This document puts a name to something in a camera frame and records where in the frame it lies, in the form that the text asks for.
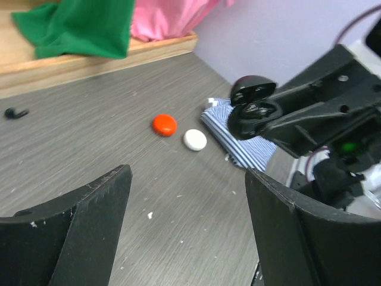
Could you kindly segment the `white earbud charging case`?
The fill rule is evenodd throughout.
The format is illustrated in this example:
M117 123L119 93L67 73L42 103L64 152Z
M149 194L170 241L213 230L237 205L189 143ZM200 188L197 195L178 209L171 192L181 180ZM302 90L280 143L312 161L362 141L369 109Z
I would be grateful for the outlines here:
M207 145L207 138L200 130L189 129L183 136L183 143L192 151L201 151Z

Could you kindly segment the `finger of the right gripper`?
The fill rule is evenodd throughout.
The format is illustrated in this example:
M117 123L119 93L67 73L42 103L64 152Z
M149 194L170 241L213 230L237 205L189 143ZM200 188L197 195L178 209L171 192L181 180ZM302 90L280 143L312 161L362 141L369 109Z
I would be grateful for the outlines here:
M276 104L302 104L304 101L346 104L350 88L340 85L337 77L355 62L355 56L343 45L334 48L310 64L268 98Z
M373 153L380 146L380 101L281 102L282 115L259 135L300 157L329 147L339 157Z

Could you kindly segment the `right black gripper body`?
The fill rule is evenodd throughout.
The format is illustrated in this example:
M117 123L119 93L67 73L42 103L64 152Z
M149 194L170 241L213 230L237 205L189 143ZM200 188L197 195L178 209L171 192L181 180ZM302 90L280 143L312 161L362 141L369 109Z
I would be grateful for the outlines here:
M380 101L380 79L356 59L337 80L340 85L350 88L350 102Z

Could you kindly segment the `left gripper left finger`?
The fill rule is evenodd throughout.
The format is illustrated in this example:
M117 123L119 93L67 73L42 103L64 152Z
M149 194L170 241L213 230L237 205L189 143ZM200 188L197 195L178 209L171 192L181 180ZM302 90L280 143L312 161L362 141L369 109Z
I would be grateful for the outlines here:
M1 218L2 285L108 285L132 183L122 164Z

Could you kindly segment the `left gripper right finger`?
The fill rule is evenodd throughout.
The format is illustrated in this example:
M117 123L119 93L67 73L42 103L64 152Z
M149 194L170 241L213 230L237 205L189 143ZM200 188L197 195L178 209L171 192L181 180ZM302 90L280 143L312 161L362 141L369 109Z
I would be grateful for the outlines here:
M380 221L245 173L265 285L379 285Z

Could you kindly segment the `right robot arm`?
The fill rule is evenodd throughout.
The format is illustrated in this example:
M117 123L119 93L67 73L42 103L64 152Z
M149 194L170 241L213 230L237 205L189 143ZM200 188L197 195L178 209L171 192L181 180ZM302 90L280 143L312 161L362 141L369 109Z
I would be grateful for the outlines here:
M364 191L364 172L380 162L380 77L336 45L281 87L270 101L280 116L259 134L298 158L327 148L299 191L344 209Z

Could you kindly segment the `blue striped cloth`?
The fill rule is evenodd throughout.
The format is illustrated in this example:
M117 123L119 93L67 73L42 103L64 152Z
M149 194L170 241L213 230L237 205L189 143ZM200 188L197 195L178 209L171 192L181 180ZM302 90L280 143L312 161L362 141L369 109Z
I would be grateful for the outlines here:
M247 133L230 115L234 107L228 98L208 98L201 122L230 156L237 167L265 171L277 146L260 136Z

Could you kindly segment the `black earbud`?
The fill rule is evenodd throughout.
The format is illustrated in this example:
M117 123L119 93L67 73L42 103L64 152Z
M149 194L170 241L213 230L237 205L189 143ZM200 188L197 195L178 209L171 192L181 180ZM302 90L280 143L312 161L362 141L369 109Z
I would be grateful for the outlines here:
M248 104L243 108L241 115L247 119L262 119L273 114L277 108L268 102Z
M27 114L29 114L29 110L28 109L25 109L25 110L22 110L20 112L16 111L15 108L8 108L4 111L4 117L6 119L20 119L24 116L26 116Z

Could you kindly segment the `orange earbud charging case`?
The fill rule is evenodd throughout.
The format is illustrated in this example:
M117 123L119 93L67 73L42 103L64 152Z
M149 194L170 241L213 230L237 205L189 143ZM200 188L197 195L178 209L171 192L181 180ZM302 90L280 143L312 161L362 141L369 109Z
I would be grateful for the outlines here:
M172 136L177 131L177 122L169 114L158 114L152 121L152 128L160 136Z

